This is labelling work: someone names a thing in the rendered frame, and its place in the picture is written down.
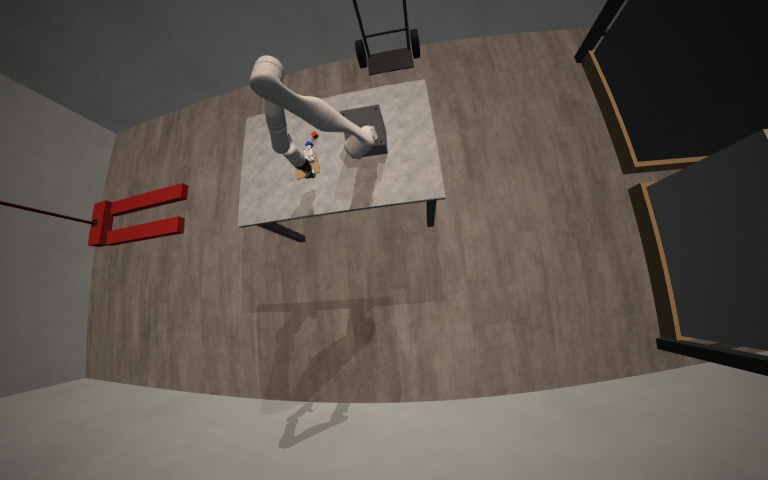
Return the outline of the tan flat mat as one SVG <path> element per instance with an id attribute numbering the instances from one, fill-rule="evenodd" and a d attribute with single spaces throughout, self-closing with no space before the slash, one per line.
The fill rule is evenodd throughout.
<path id="1" fill-rule="evenodd" d="M 315 170 L 316 173 L 319 173 L 320 169 L 319 169 L 317 151 L 314 151 L 314 154 L 315 154 L 315 162 L 313 164 L 311 164 L 311 167 Z M 296 169 L 296 175 L 297 175 L 297 179 L 300 179 L 300 178 L 305 177 L 306 174 L 302 170 L 297 170 Z"/>

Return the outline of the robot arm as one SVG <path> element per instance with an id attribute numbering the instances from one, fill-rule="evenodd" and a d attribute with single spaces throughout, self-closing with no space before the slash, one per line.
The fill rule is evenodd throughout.
<path id="1" fill-rule="evenodd" d="M 249 83 L 257 95 L 266 99 L 265 116 L 273 150 L 283 154 L 293 166 L 301 167 L 306 161 L 314 163 L 315 156 L 310 145 L 304 152 L 295 145 L 287 132 L 284 109 L 320 131 L 351 134 L 344 147 L 355 159 L 361 159 L 374 146 L 378 138 L 374 126 L 363 126 L 369 129 L 361 129 L 323 100 L 292 92 L 283 85 L 283 78 L 284 69 L 280 61 L 272 56 L 262 56 L 255 62 Z"/>

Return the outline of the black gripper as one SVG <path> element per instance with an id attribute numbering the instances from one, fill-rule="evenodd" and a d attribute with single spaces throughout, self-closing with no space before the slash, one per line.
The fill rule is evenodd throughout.
<path id="1" fill-rule="evenodd" d="M 309 165 L 308 165 L 308 164 L 309 164 Z M 307 166 L 308 166 L 308 167 L 307 167 Z M 310 166 L 310 167 L 309 167 L 309 166 Z M 316 177 L 316 176 L 315 176 L 315 174 L 314 174 L 314 173 L 312 172 L 312 170 L 311 170 L 311 169 L 313 169 L 313 168 L 311 167 L 311 165 L 310 165 L 310 162 L 309 162 L 309 161 L 306 161 L 306 162 L 305 162 L 305 164 L 304 164 L 304 165 L 302 165 L 301 167 L 296 167 L 296 168 L 297 168 L 298 170 L 302 170 L 302 171 L 303 171 L 303 172 L 306 174 L 306 175 L 305 175 L 305 178 L 306 178 L 306 179 L 309 179 L 310 177 L 312 177 L 312 178 L 315 178 L 315 177 Z M 309 178 L 308 178 L 308 177 L 309 177 Z"/>

